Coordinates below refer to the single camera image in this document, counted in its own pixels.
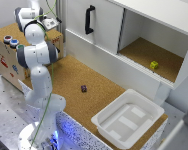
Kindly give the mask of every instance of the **wooden box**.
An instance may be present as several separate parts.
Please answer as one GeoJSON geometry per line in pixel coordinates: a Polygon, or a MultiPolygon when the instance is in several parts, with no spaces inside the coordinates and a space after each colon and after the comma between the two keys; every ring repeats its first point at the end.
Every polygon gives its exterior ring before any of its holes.
{"type": "MultiPolygon", "coordinates": [[[[47,32],[49,40],[60,50],[59,59],[63,57],[63,35],[51,30],[47,32]]],[[[11,35],[13,39],[19,40],[20,44],[29,46],[24,34],[19,31],[16,23],[0,29],[0,74],[11,82],[18,89],[22,90],[18,79],[21,81],[30,76],[30,71],[21,67],[16,60],[16,49],[10,48],[3,42],[6,35],[11,35]]]]}

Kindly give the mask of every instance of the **yellow object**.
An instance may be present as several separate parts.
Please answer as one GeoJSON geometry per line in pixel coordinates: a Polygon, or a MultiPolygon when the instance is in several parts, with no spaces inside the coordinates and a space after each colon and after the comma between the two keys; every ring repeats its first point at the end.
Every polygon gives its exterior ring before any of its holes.
{"type": "Polygon", "coordinates": [[[153,62],[151,62],[150,67],[153,69],[156,69],[158,67],[158,65],[159,65],[158,62],[153,61],[153,62]]]}

